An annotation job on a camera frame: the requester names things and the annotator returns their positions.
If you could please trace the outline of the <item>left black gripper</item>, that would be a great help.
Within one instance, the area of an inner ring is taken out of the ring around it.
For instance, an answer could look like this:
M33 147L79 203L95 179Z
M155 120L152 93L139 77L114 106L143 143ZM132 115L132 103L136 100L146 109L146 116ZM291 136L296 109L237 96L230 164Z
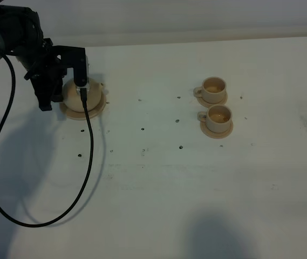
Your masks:
M67 46L56 45L49 38L23 40L12 49L12 55L29 73L34 93L41 111L51 111L51 102L63 101L63 78L66 68L61 65L59 55L67 51Z

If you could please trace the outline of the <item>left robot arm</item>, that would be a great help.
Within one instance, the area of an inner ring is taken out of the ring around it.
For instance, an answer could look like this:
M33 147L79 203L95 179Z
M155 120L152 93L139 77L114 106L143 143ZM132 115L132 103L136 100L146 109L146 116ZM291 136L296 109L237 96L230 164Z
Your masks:
M42 111L62 97L62 78L66 69L51 52L52 40L44 38L37 12L27 7L0 3L0 51L14 56L29 72L29 80Z

